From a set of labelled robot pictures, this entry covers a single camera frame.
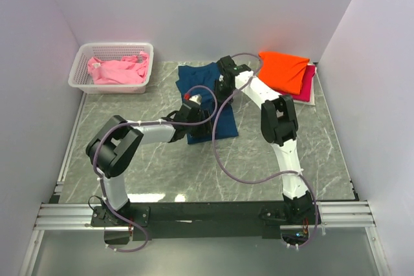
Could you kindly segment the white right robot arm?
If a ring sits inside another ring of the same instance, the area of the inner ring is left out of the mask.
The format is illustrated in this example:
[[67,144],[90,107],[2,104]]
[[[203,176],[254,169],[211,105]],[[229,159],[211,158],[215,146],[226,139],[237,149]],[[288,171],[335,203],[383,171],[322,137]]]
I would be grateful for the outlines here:
[[[214,93],[217,98],[217,112],[213,123],[213,153],[221,170],[231,179],[242,184],[261,184],[277,176],[282,177],[284,216],[287,221],[297,224],[312,210],[318,211],[316,196],[304,179],[297,151],[298,119],[294,101],[290,95],[282,95],[264,82],[248,65],[237,65],[231,56],[217,61],[220,78],[215,81]],[[216,150],[215,132],[224,108],[233,97],[243,93],[260,108],[260,129],[265,141],[271,145],[278,161],[280,172],[256,181],[235,177],[226,170]]]

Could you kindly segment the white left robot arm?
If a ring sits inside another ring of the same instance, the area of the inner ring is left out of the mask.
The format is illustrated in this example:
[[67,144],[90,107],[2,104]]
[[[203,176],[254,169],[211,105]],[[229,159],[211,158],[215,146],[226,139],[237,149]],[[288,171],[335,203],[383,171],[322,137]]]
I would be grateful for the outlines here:
[[106,217],[120,226],[131,217],[131,203],[123,173],[140,145],[173,143],[186,135],[205,137],[212,133],[213,111],[204,109],[201,96],[184,99],[179,110],[153,122],[129,122],[114,115],[89,142],[85,153],[93,165],[102,190]]

